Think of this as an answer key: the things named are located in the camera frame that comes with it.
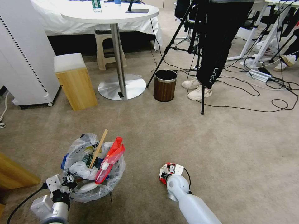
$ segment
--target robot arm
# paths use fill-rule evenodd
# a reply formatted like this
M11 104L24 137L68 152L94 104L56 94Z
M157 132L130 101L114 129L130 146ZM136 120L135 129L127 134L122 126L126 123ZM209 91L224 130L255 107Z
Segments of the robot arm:
M204 201L190 192L187 180L181 176L184 167L179 164L165 165L161 168L160 179L165 180L168 197L178 202L187 222L189 224L221 224Z
M70 208L69 195L77 186L71 175L52 176L46 180L51 192L33 201L30 209L41 220L42 224L67 224Z

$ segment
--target brown trash can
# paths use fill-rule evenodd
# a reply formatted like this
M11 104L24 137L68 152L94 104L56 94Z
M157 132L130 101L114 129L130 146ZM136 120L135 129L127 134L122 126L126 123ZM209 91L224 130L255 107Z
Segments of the brown trash can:
M176 82L176 72L168 69L158 70L155 73L154 98L160 102L171 101L174 98Z

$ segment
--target table base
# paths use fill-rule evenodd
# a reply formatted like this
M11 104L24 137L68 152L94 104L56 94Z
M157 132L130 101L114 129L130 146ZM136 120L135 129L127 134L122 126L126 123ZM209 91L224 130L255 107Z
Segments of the table base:
M111 77L101 82L98 90L103 97L110 100L129 100L143 93L146 86L141 77L132 74L125 74L125 83L125 91L121 92L118 77Z

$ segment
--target person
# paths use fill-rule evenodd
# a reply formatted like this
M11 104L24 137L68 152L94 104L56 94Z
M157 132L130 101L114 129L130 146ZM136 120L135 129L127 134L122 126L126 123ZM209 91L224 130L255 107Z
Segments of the person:
M285 53L283 55L281 55L281 59L278 63L278 65L273 68L274 71L280 72L285 70L287 67L291 67L295 64L295 62L298 60L299 57L299 38L298 38L298 34L297 34L297 38L296 40L289 46L289 48L285 51Z
M202 83L205 97L212 95L212 85L220 76L231 48L231 42L240 26L246 21L253 1L211 3L208 5L206 39L202 61L196 77L182 83L183 88L195 89L188 94L192 100L201 100Z

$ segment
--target tripod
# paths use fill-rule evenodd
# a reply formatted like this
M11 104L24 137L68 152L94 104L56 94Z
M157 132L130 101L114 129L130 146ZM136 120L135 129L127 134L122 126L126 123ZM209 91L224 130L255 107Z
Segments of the tripod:
M202 52L204 52L204 40L206 38L206 23L208 20L208 15L207 15L207 4L209 3L209 0L193 0L189 6L189 8L187 9L183 19L181 20L180 25L178 26L176 32L174 33L174 36L172 37L170 43L168 44L168 46L166 47L164 54L158 64L158 66L156 67L155 72L153 73L152 77L150 78L148 84L146 85L146 87L148 88L150 85L150 82L152 81L155 73L158 71L162 61L164 61L164 58L166 56L166 54L168 53L168 51L170 49L175 49L175 50L181 50L181 51L186 51L190 54L195 54L197 55L197 68L196 68L196 75L199 74L199 59L200 59L200 49L202 49ZM184 25L185 21L187 20L187 17L189 15L189 13L191 12L191 10L196 10L196 14L195 14L195 21L194 21L194 28L193 28L193 32L192 32L192 37L190 40L190 45L188 50L186 49L182 49L182 48L177 48L177 47L173 47L172 44L174 43L174 40L178 34L178 32L180 31L181 27ZM195 38L196 35L199 35L198 37L198 43L196 44L196 46L194 47L194 42L195 42ZM202 110L201 110L201 114L204 115L204 95L205 95L205 85L202 83Z

